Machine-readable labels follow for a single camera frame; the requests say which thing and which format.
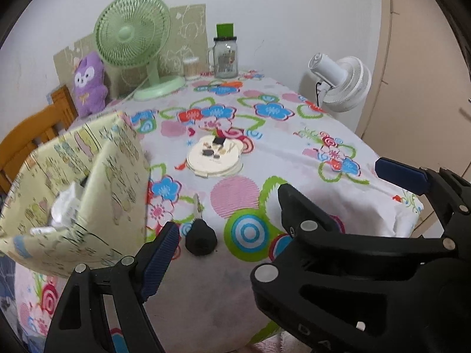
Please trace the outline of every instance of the purple plush toy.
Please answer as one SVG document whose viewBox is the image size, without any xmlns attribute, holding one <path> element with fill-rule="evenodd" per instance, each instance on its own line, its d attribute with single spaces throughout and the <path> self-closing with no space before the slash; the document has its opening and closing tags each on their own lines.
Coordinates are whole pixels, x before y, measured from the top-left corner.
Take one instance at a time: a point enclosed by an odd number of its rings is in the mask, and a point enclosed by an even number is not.
<svg viewBox="0 0 471 353">
<path fill-rule="evenodd" d="M 81 118 L 105 108 L 108 88 L 103 84 L 105 66 L 96 51 L 82 58 L 74 79 L 75 104 Z"/>
</svg>

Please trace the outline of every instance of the bear shaped coaster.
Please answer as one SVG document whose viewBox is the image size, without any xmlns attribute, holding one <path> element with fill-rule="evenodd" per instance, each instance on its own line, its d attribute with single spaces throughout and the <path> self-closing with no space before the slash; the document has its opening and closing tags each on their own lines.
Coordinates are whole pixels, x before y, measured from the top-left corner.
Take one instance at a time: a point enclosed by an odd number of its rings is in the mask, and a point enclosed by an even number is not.
<svg viewBox="0 0 471 353">
<path fill-rule="evenodd" d="M 187 166 L 199 177 L 223 177 L 242 169 L 243 143 L 238 139 L 204 136 L 187 156 Z"/>
</svg>

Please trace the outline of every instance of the patterned fabric bin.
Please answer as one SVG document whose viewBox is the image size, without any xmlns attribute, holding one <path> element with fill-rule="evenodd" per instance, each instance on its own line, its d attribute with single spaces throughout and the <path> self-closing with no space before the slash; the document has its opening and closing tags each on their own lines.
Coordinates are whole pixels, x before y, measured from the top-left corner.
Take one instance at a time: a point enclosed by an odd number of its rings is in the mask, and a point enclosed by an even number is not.
<svg viewBox="0 0 471 353">
<path fill-rule="evenodd" d="M 72 226 L 47 226 L 56 196 L 88 177 Z M 0 251 L 46 275 L 67 277 L 79 263 L 113 265 L 145 241 L 148 162 L 122 112 L 102 116 L 36 149 L 12 184 L 0 217 Z"/>
</svg>

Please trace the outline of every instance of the floral tablecloth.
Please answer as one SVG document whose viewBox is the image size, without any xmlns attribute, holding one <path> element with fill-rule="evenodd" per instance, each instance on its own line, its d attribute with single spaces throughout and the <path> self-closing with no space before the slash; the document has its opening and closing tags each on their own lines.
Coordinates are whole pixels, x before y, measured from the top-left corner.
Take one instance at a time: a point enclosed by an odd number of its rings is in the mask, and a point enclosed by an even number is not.
<svg viewBox="0 0 471 353">
<path fill-rule="evenodd" d="M 249 274 L 290 241 L 281 226 L 279 185 L 303 192 L 341 232 L 408 237 L 422 209 L 413 194 L 376 176 L 378 156 L 348 128 L 255 71 L 226 81 L 203 77 L 169 96 L 117 101 L 105 112 L 112 110 L 128 114 L 150 161 L 147 240 L 169 220 L 180 225 L 173 261 L 145 304 L 169 353 L 229 352 L 277 329 L 257 310 Z M 208 134 L 243 142 L 241 172 L 203 179 L 186 167 L 189 148 Z M 195 193 L 218 237 L 207 257 L 185 249 Z M 6 292 L 0 282 L 2 299 L 27 337 L 44 339 L 65 280 L 17 266 L 13 293 L 12 277 L 4 275 Z M 116 349 L 126 352 L 112 302 L 107 312 Z"/>
</svg>

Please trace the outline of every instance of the beige door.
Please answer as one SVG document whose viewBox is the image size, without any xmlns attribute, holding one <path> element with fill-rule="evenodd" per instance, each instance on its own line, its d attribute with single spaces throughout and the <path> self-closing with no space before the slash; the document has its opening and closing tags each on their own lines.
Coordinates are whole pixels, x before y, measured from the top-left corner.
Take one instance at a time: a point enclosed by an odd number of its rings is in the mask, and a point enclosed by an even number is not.
<svg viewBox="0 0 471 353">
<path fill-rule="evenodd" d="M 471 162 L 470 97 L 468 69 L 436 1 L 392 0 L 389 51 L 363 140 L 380 156 L 463 175 Z M 432 213 L 421 199 L 420 222 Z"/>
</svg>

